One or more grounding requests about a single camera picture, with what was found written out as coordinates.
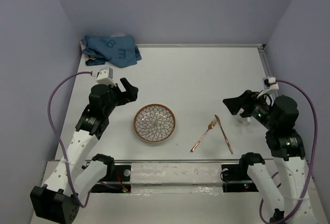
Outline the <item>floral ceramic plate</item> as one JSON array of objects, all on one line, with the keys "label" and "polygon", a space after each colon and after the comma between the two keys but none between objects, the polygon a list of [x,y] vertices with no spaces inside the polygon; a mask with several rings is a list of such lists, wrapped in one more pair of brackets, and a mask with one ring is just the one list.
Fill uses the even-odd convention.
[{"label": "floral ceramic plate", "polygon": [[161,104],[142,107],[135,115],[134,131],[148,143],[160,143],[167,140],[174,132],[176,119],[174,113]]}]

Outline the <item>white ceramic mug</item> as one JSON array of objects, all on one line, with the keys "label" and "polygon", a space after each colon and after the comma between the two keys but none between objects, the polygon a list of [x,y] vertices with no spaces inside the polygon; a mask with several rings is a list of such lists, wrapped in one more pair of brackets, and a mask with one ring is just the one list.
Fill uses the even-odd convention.
[{"label": "white ceramic mug", "polygon": [[251,123],[251,117],[244,117],[243,116],[244,110],[241,108],[239,112],[236,114],[236,120],[244,125],[249,125]]}]

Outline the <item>copper knife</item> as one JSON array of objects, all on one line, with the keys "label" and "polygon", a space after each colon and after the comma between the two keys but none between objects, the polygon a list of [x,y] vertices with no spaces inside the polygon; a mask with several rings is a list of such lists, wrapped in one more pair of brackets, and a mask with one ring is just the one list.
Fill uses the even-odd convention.
[{"label": "copper knife", "polygon": [[219,127],[220,127],[220,129],[221,129],[221,132],[222,132],[222,134],[223,134],[223,137],[224,137],[225,142],[226,142],[226,144],[227,144],[227,146],[228,146],[228,148],[229,148],[230,153],[231,153],[231,154],[234,154],[234,153],[233,153],[233,149],[232,149],[232,147],[231,147],[231,145],[230,145],[230,142],[229,142],[229,140],[228,140],[228,138],[227,138],[227,136],[226,136],[226,134],[225,134],[225,131],[224,131],[224,129],[223,129],[223,126],[222,126],[222,123],[221,123],[220,118],[219,118],[217,115],[214,115],[214,117],[216,118],[217,123],[219,124]]}]

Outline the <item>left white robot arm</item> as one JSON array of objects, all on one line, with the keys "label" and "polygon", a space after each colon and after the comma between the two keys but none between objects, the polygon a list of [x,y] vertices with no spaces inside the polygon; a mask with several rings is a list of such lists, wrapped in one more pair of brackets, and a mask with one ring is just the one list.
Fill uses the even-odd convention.
[{"label": "left white robot arm", "polygon": [[63,157],[43,183],[30,193],[35,215],[55,223],[72,223],[79,209],[88,204],[92,188],[100,180],[109,180],[114,174],[114,159],[96,154],[88,166],[86,157],[109,125],[109,116],[117,106],[134,102],[138,88],[126,78],[120,79],[125,91],[117,84],[97,84],[91,88],[89,103],[75,127],[73,137],[65,147],[59,145]]}]

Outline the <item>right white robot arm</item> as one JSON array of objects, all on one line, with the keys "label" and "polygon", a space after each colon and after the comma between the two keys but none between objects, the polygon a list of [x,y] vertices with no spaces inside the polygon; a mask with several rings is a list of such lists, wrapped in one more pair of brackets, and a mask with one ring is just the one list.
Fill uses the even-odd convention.
[{"label": "right white robot arm", "polygon": [[266,203],[272,217],[269,223],[317,223],[308,196],[310,177],[306,173],[305,149],[301,136],[294,129],[299,116],[297,103],[288,96],[278,96],[272,104],[257,92],[246,90],[242,95],[227,98],[223,103],[231,115],[253,117],[266,129],[266,144],[273,157],[281,186],[269,175],[266,163],[258,153],[241,156],[238,175],[250,178]]}]

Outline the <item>blue bear placemat cloth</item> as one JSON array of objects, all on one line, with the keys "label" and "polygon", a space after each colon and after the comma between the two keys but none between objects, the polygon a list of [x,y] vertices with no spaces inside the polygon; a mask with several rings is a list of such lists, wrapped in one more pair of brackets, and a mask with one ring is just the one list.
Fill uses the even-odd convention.
[{"label": "blue bear placemat cloth", "polygon": [[134,37],[125,35],[120,37],[102,37],[86,35],[81,39],[82,54],[88,58],[87,66],[104,65],[124,68],[136,65],[142,59]]}]

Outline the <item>copper fork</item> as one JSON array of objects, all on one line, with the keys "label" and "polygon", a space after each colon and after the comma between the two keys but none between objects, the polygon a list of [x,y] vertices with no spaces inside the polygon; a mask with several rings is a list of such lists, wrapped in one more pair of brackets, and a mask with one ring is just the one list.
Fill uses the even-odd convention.
[{"label": "copper fork", "polygon": [[191,150],[190,150],[191,153],[193,153],[193,152],[196,150],[197,146],[200,144],[200,142],[203,140],[203,138],[206,136],[206,134],[207,134],[211,129],[214,128],[214,126],[215,126],[216,123],[217,123],[217,120],[216,120],[216,118],[214,118],[214,119],[210,122],[210,124],[208,125],[208,128],[207,128],[207,130],[204,132],[204,134],[202,135],[202,137],[201,137],[201,138],[197,141],[197,143],[191,148]]}]

